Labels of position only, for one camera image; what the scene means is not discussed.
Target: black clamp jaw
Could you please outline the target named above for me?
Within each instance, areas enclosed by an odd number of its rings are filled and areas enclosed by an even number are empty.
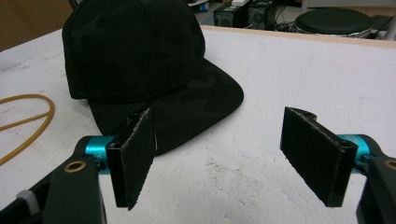
[[[367,176],[357,210],[359,223],[396,223],[396,159],[364,134],[336,135],[317,116],[286,107],[280,148],[318,198],[342,206],[352,172]]]
[[[132,209],[157,146],[151,109],[132,115],[118,136],[85,136],[73,155],[17,195],[0,223],[106,223],[98,174],[110,174],[117,207]]]

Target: black cap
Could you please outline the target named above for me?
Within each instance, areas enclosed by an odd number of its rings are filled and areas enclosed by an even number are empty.
[[[227,117],[244,98],[235,80],[204,59],[201,27],[183,0],[84,0],[63,40],[71,97],[88,99],[103,135],[152,108],[157,154]]]

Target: white table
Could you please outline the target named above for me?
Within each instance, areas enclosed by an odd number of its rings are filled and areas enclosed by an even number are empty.
[[[245,101],[230,117],[155,158],[136,207],[117,208],[100,184],[108,223],[356,223],[365,177],[353,175],[341,208],[326,208],[279,149],[285,106],[310,111],[334,133],[365,133],[396,157],[396,43],[203,27],[205,57],[236,79]],[[0,209],[99,135],[85,102],[69,96],[61,31],[0,52],[0,98],[48,96],[54,119],[0,166]],[[0,105],[0,126],[47,110]],[[4,156],[43,121],[0,133]]]

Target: cord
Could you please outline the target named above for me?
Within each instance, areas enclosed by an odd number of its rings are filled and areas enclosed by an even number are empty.
[[[252,27],[252,26],[253,26],[253,24],[250,24],[249,26],[244,27],[244,29],[250,29],[250,27]]]
[[[49,111],[40,115],[36,115],[33,116],[29,119],[23,119],[5,126],[0,127],[0,132],[9,128],[13,128],[16,127],[18,125],[21,125],[23,123],[26,122],[30,122],[36,119],[41,119],[44,117],[47,117],[46,120],[44,120],[43,124],[37,129],[37,131],[35,131],[35,133],[32,134],[32,136],[30,136],[24,143],[22,143],[20,146],[18,146],[17,148],[15,148],[14,150],[12,150],[11,152],[9,152],[5,157],[0,159],[0,165],[3,165],[4,163],[6,163],[7,161],[11,160],[12,158],[14,158],[16,155],[18,155],[20,152],[22,152],[24,149],[26,149],[30,144],[32,144],[37,137],[42,134],[44,132],[44,130],[49,126],[50,121],[53,118],[53,114],[55,113],[55,105],[54,103],[51,101],[50,98],[48,98],[47,96],[44,95],[39,95],[39,94],[24,94],[24,95],[17,95],[17,96],[11,96],[5,99],[0,100],[0,105],[7,103],[7,102],[11,102],[11,101],[15,101],[15,100],[20,100],[20,99],[27,99],[27,98],[36,98],[36,99],[41,99],[44,101],[47,101],[47,103],[49,104]]]
[[[283,14],[283,11],[286,8],[286,3],[284,1],[279,1],[279,5],[278,6],[281,7],[281,9],[279,10],[279,12],[276,15],[275,24],[274,24],[274,30],[275,31],[279,31],[279,32],[287,32],[287,33],[289,33],[290,30],[291,30],[290,24],[293,23],[293,22],[279,23],[277,21],[277,19],[279,18],[279,16],[281,14],[282,14],[282,17],[283,17],[283,21],[285,20],[285,15]]]

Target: equipment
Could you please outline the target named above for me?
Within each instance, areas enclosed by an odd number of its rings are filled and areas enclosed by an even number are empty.
[[[187,3],[193,10],[202,12],[206,12],[210,8],[209,0],[188,0]]]
[[[246,28],[248,26],[248,5],[233,6],[231,2],[224,4],[213,12],[215,26]]]
[[[249,29],[274,30],[276,22],[276,3],[272,0],[257,0],[248,6]]]
[[[371,33],[369,16],[348,8],[327,7],[297,17],[292,31],[299,34],[365,38]]]
[[[73,155],[0,211],[0,223],[106,223],[98,173],[111,175],[117,207],[137,202],[155,153],[151,109],[118,136],[85,136]]]
[[[335,135],[310,112],[286,107],[280,148],[318,198],[340,207],[352,169],[367,176],[359,223],[396,223],[396,159],[364,134]]]

